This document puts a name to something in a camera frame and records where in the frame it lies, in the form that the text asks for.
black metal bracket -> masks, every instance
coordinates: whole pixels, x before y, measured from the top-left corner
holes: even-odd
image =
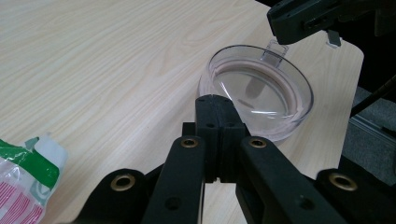
[[[205,183],[217,179],[236,184],[248,223],[396,223],[395,189],[353,162],[311,180],[250,136],[230,100],[207,95],[195,108],[164,165],[106,176],[73,223],[201,223]]]
[[[281,45],[295,43],[333,25],[375,11],[375,35],[396,30],[393,0],[284,0],[267,13],[273,35]]]

